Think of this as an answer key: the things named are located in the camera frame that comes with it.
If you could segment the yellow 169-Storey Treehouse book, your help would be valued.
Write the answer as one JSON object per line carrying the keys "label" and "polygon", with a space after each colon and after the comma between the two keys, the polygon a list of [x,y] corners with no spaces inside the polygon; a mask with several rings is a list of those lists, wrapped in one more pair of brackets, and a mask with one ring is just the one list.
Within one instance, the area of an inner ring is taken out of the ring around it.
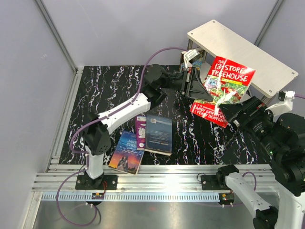
{"label": "yellow 169-Storey Treehouse book", "polygon": [[[203,55],[204,55],[204,50],[202,48],[195,48],[199,54],[200,57],[193,63],[192,67],[197,68],[198,70],[201,68],[201,65],[203,63]],[[186,53],[186,51],[181,52],[181,57],[180,57],[180,66],[179,66],[179,71],[183,72],[186,70],[185,65],[184,65],[184,60],[183,60],[183,55]]]}

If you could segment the red 13-Storey Treehouse book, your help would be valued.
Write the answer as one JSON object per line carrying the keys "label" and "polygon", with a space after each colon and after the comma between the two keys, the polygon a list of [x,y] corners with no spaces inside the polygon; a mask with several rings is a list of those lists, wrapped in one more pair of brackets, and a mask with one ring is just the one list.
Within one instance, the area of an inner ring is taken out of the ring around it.
{"label": "red 13-Storey Treehouse book", "polygon": [[190,112],[226,128],[228,122],[220,105],[239,103],[249,88],[255,72],[255,69],[217,56],[203,83],[213,100],[211,102],[194,100]]}

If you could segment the dark blue book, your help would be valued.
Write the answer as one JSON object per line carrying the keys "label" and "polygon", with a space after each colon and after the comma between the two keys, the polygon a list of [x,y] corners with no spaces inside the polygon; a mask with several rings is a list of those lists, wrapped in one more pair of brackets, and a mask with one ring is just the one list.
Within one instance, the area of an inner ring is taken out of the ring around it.
{"label": "dark blue book", "polygon": [[148,114],[146,116],[145,151],[170,156],[173,151],[172,120]]}

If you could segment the purple paperback book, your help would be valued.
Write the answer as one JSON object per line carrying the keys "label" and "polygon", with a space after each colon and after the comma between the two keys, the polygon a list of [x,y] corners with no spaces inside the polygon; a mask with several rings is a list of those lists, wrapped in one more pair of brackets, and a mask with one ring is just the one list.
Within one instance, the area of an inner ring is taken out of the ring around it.
{"label": "purple paperback book", "polygon": [[137,116],[136,119],[136,140],[137,149],[144,150],[145,148],[145,129],[146,129],[146,117]]}

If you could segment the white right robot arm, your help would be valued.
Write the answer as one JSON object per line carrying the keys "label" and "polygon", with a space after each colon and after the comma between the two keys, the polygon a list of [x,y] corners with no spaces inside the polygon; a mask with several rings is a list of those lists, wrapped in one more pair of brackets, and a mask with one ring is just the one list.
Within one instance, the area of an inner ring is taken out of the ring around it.
{"label": "white right robot arm", "polygon": [[305,226],[305,119],[275,112],[252,98],[238,104],[221,104],[228,123],[257,139],[271,157],[270,167],[279,187],[279,207],[263,200],[244,181],[234,165],[218,168],[216,185],[231,189],[253,217],[256,229],[302,229]]}

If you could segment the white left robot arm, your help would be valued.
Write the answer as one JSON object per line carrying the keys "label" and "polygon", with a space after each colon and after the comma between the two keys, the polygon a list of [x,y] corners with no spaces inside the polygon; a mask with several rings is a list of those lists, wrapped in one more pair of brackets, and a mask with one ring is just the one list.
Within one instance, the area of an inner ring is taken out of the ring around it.
{"label": "white left robot arm", "polygon": [[192,99],[208,102],[213,100],[196,68],[181,73],[170,73],[158,64],[149,66],[144,72],[143,85],[139,87],[139,93],[102,113],[101,117],[92,120],[84,129],[82,137],[88,151],[83,182],[85,185],[91,189],[102,186],[103,157],[112,145],[110,135],[125,122],[158,106],[166,98],[164,88],[179,91]]}

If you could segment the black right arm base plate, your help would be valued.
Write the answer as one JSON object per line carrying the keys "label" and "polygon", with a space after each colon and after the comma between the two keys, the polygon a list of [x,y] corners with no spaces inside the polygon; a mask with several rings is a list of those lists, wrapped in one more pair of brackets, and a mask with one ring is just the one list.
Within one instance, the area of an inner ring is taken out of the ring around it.
{"label": "black right arm base plate", "polygon": [[216,175],[201,175],[200,176],[202,190],[215,191],[215,190],[228,190],[227,187],[221,186],[218,182]]}

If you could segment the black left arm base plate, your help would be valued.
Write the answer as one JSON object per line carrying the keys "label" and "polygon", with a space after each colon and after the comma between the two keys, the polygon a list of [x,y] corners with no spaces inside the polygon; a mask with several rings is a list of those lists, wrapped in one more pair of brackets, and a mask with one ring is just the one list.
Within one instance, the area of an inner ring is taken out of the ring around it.
{"label": "black left arm base plate", "polygon": [[117,175],[103,175],[97,179],[91,179],[85,175],[77,176],[76,190],[116,190],[118,183]]}

